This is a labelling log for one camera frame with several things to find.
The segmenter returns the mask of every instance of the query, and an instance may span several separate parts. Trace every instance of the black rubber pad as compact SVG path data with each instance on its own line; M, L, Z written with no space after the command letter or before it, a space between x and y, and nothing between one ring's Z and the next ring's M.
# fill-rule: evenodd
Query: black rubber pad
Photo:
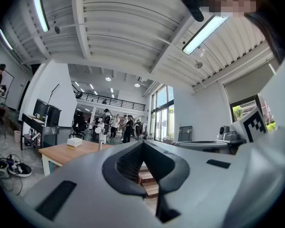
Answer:
M209 165L214 165L214 166L218 166L218 167L225 168L225 169L228 169L231 164L228 162L216 161L216 160L208 160L206 163Z
M41 202L36 211L47 219L53 220L76 185L69 180L64 180Z

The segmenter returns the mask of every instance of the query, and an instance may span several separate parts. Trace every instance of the white box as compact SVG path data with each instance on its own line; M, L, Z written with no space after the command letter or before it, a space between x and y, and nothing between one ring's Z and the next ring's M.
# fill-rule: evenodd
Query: white box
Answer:
M71 138L67 140L67 145L71 145L73 147L77 147L82 144L82 139L80 138Z

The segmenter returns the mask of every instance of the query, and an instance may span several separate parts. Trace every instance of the office chair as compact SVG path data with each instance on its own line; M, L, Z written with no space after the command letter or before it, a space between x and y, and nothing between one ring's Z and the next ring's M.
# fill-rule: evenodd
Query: office chair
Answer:
M69 135L69 137L73 136L74 137L77 137L77 138L81 138L81 139L84 139L85 138L85 129L86 129L86 122L85 122L85 118L83 116L82 113L79 113L79 115L76 115L74 117L74 123L73 123L73 126L72 126L74 132L71 133Z

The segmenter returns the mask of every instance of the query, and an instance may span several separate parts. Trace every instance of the fluorescent light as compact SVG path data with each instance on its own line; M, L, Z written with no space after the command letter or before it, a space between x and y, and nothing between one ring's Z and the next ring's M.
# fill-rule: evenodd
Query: fluorescent light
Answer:
M272 65L270 63L269 63L269 66L270 66L272 72L274 73L274 75L276 75L276 71L275 71L275 69L272 67Z
M49 26L47 23L47 18L45 17L44 10L43 10L43 5L42 5L42 0L34 0L36 12L41 24L41 27L44 32L47 32L49 30Z
M0 29L0 35L1 35L2 39L4 40L5 44L12 50L13 48L11 47L10 43L8 42L8 40L6 40L5 35L3 34L1 29Z
M201 43L204 42L222 23L229 17L212 17L208 22L191 38L182 49L184 53L190 55Z

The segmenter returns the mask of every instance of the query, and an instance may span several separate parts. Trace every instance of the shoe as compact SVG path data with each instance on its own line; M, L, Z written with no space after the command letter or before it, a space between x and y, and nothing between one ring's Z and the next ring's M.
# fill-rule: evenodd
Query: shoe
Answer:
M8 160L8 162L9 162L8 170L10 174L17 175L20 177L28 177L32 174L32 169L25 163L13 160Z

